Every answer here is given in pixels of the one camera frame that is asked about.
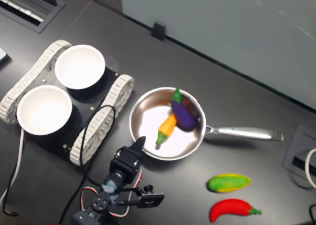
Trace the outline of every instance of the toy red pepper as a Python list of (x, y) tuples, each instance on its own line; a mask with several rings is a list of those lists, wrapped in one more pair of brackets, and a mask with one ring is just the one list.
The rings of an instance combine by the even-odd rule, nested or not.
[(214, 223), (216, 219), (223, 214), (248, 216), (261, 213), (261, 210), (254, 209), (245, 201), (242, 201), (240, 199), (226, 199), (218, 202), (213, 206), (210, 219), (211, 222)]

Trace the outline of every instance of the frying pan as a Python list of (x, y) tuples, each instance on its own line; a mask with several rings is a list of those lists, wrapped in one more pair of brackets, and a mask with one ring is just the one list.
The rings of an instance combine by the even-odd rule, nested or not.
[(197, 100), (189, 93), (180, 90), (183, 101), (190, 115), (197, 120), (193, 131), (185, 132), (175, 127), (172, 135), (162, 145), (157, 146), (158, 128), (172, 113), (171, 97), (175, 88), (163, 87), (145, 93), (134, 105), (129, 129), (134, 141), (146, 136), (143, 148), (150, 157), (173, 161), (189, 156), (202, 143), (207, 134), (222, 134), (246, 137), (257, 140), (283, 141), (283, 134), (271, 130), (253, 127), (215, 128), (206, 125), (204, 111)]

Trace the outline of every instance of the green pepper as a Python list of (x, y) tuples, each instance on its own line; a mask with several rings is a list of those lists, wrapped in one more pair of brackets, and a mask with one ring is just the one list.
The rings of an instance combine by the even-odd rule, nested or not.
[(244, 188), (251, 182), (250, 178), (237, 173), (225, 173), (212, 177), (208, 188), (217, 193), (228, 193)]

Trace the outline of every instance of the black cable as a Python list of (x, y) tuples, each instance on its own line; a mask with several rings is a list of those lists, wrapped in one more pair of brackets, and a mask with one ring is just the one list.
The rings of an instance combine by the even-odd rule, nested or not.
[(85, 136), (87, 134), (87, 131), (88, 131), (88, 126), (92, 120), (92, 118), (102, 109), (102, 108), (105, 108), (105, 107), (110, 107), (112, 108), (113, 110), (113, 120), (112, 120), (112, 124), (110, 126), (110, 129), (109, 131), (111, 130), (112, 126), (113, 126), (113, 123), (114, 123), (114, 120), (115, 120), (115, 108), (112, 106), (112, 105), (104, 105), (102, 107), (100, 107), (97, 111), (94, 112), (94, 114), (91, 115), (91, 118), (89, 119), (88, 121), (88, 124), (87, 124), (87, 127), (85, 128), (84, 130), (84, 133), (83, 133), (83, 138), (82, 138), (82, 143), (81, 143), (81, 149), (80, 149), (80, 167), (81, 167), (81, 170), (82, 170), (82, 173), (84, 175), (84, 177), (89, 181), (91, 182), (92, 184), (96, 185), (97, 187), (101, 187), (101, 184), (100, 183), (97, 183), (95, 182), (94, 180), (92, 180), (88, 174), (86, 173), (85, 169), (84, 169), (84, 165), (83, 165), (83, 158), (82, 158), (82, 155), (83, 155), (83, 146), (84, 146), (84, 140), (85, 140)]
[[(26, 141), (26, 132), (24, 132), (24, 136), (23, 136), (23, 142), (22, 142), (22, 154), (24, 152), (24, 148), (25, 148), (25, 141)], [(9, 196), (9, 192), (10, 192), (10, 188), (11, 188), (11, 183), (12, 183), (12, 180), (13, 180), (13, 177), (14, 177), (14, 174), (15, 174), (15, 170), (16, 170), (16, 166), (17, 166), (17, 162), (15, 163), (15, 166), (14, 166), (14, 169), (11, 173), (11, 176), (10, 176), (10, 179), (9, 179), (9, 183), (8, 183), (8, 187), (7, 187), (7, 191), (6, 191), (6, 194), (5, 194), (5, 197), (3, 199), (3, 207), (2, 207), (2, 210), (3, 212), (8, 215), (8, 216), (11, 216), (11, 217), (16, 217), (19, 215), (19, 213), (16, 213), (16, 212), (13, 212), (12, 214), (10, 213), (7, 213), (7, 211), (5, 210), (5, 207), (6, 207), (6, 202), (7, 202), (7, 199), (8, 199), (8, 196)]]
[(313, 212), (312, 212), (313, 207), (316, 207), (316, 204), (311, 204), (310, 207), (308, 208), (308, 212), (310, 214), (313, 224), (316, 225), (316, 220), (314, 219)]
[(89, 178), (89, 177), (88, 177), (88, 173), (89, 173), (89, 171), (90, 171), (90, 169), (91, 169), (91, 167), (92, 167), (92, 165), (93, 165), (93, 162), (94, 162), (94, 160), (95, 160), (95, 158), (96, 158), (97, 152), (96, 152), (96, 153), (94, 154), (94, 156), (92, 157), (92, 159), (91, 159), (91, 161), (90, 161), (90, 164), (89, 164), (89, 166), (88, 166), (88, 168), (87, 168), (87, 171), (85, 171), (84, 165), (83, 165), (83, 163), (82, 163), (83, 145), (84, 145), (85, 135), (86, 135), (86, 132), (87, 132), (87, 129), (88, 129), (88, 126), (89, 126), (90, 122), (92, 121), (93, 117), (94, 117), (103, 107), (111, 107), (111, 108), (113, 109), (113, 111), (114, 111), (111, 127), (110, 127), (110, 129), (109, 129), (109, 131), (108, 131), (106, 137), (103, 139), (103, 141), (107, 138), (107, 136), (109, 135), (109, 133), (110, 133), (112, 127), (113, 127), (113, 124), (114, 124), (114, 121), (115, 121), (115, 108), (114, 108), (113, 106), (111, 106), (111, 105), (104, 105), (104, 106), (98, 108), (98, 109), (90, 116), (90, 118), (89, 118), (89, 120), (88, 120), (88, 122), (87, 122), (87, 126), (86, 126), (86, 128), (85, 128), (84, 134), (83, 134), (83, 139), (82, 139), (82, 144), (81, 144), (81, 149), (80, 149), (80, 165), (81, 165), (81, 169), (82, 169), (82, 172), (83, 172), (84, 177), (83, 177), (82, 181), (80, 182), (78, 188), (77, 188), (76, 191), (74, 192), (74, 194), (73, 194), (73, 195), (71, 196), (71, 198), (69, 199), (67, 205), (65, 206), (65, 208), (64, 208), (64, 210), (63, 210), (63, 213), (62, 213), (62, 215), (61, 215), (61, 217), (60, 217), (60, 219), (59, 219), (59, 224), (62, 224), (62, 223), (63, 223), (64, 217), (65, 217), (65, 215), (66, 215), (67, 210), (69, 209), (69, 206), (71, 205), (72, 201), (74, 200), (74, 198), (76, 197), (76, 195), (78, 194), (78, 192), (80, 191), (80, 189), (82, 188), (82, 186), (83, 186), (83, 184), (84, 184), (84, 182), (85, 182), (85, 179), (86, 179), (86, 178)]

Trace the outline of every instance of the dark gray table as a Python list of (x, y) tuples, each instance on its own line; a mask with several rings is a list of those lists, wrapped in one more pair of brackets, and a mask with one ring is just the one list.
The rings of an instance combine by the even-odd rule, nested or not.
[[(209, 224), (211, 206), (239, 198), (262, 209), (261, 216), (222, 217), (218, 225), (294, 225), (309, 219), (315, 190), (294, 185), (282, 167), (298, 124), (316, 130), (316, 116), (301, 107), (172, 43), (152, 38), (149, 31), (90, 0), (63, 0), (66, 7), (39, 35), (0, 15), (0, 45), (12, 61), (0, 67), (0, 98), (55, 40), (90, 44), (119, 64), (118, 71), (135, 78), (135, 91), (102, 146), (91, 177), (102, 181), (116, 149), (130, 145), (128, 117), (137, 98), (153, 88), (179, 86), (202, 105), (208, 124), (255, 126), (284, 132), (284, 142), (237, 140), (209, 136), (191, 156), (160, 162), (145, 157), (141, 186), (152, 184), (165, 193), (161, 206), (131, 208), (120, 224)], [(17, 157), (19, 129), (0, 121), (0, 191), (4, 191)], [(10, 204), (37, 224), (56, 223), (81, 175), (70, 164), (27, 143)], [(205, 183), (215, 174), (248, 175), (251, 184), (229, 194), (214, 194)], [(71, 206), (66, 219), (79, 209)]]

